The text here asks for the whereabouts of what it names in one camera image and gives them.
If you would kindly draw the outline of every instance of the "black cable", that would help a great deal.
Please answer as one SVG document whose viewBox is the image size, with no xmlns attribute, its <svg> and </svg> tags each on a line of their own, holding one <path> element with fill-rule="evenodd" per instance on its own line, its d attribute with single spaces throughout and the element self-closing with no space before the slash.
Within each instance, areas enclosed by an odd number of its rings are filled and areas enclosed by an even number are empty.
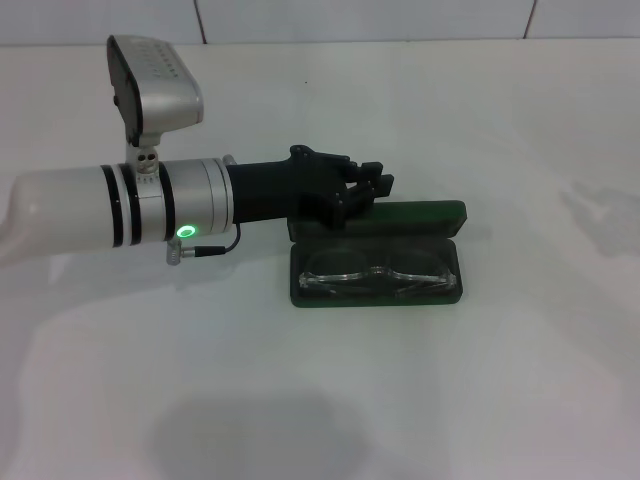
<svg viewBox="0 0 640 480">
<path fill-rule="evenodd" d="M 240 243 L 240 237 L 242 232 L 240 231 L 240 224 L 236 223 L 236 239 L 228 247 L 193 247 L 194 257 L 213 257 L 215 255 L 224 255 L 238 246 Z"/>
</svg>

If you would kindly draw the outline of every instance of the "white table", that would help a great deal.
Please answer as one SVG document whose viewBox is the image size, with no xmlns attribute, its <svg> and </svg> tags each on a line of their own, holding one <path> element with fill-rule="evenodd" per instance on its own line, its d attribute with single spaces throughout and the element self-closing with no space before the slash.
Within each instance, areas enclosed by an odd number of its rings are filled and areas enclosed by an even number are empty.
<svg viewBox="0 0 640 480">
<path fill-rule="evenodd" d="M 466 202 L 465 295 L 296 309 L 283 221 L 177 268 L 157 244 L 4 269 L 1 478 L 638 478 L 640 41 L 178 50 L 205 122 L 162 158 L 381 161 L 392 199 Z M 103 48 L 0 65 L 2 202 L 123 160 Z"/>
</svg>

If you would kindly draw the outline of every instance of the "black stripe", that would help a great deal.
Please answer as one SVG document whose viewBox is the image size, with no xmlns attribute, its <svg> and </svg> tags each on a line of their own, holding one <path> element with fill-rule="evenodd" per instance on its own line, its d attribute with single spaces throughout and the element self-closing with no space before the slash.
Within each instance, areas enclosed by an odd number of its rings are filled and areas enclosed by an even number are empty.
<svg viewBox="0 0 640 480">
<path fill-rule="evenodd" d="M 131 208 L 131 245 L 138 245 L 142 240 L 142 221 L 140 219 L 140 199 L 138 198 L 138 187 L 136 177 L 131 167 L 125 163 L 118 165 L 124 178 L 129 195 L 129 207 Z"/>
<path fill-rule="evenodd" d="M 107 180 L 109 200 L 111 201 L 111 217 L 113 218 L 113 248 L 122 246 L 124 229 L 122 225 L 122 207 L 120 206 L 120 193 L 113 169 L 109 165 L 101 165 L 104 178 Z"/>
<path fill-rule="evenodd" d="M 162 193 L 164 196 L 164 211 L 165 218 L 167 219 L 166 231 L 164 234 L 164 241 L 167 242 L 173 238 L 176 233 L 176 205 L 173 201 L 173 189 L 171 188 L 171 180 L 169 179 L 169 173 L 167 167 L 162 162 L 160 163 L 160 185 L 162 186 Z"/>
</svg>

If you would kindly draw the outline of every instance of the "eyeglasses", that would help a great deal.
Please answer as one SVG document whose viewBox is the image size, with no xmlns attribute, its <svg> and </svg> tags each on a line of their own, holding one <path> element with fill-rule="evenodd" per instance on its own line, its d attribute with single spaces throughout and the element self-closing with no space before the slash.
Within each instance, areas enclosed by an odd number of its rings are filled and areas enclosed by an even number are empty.
<svg viewBox="0 0 640 480">
<path fill-rule="evenodd" d="M 300 274 L 300 287 L 331 295 L 366 294 L 395 297 L 450 290 L 457 278 L 436 256 L 422 250 L 398 250 L 370 258 L 354 249 L 313 254 Z"/>
</svg>

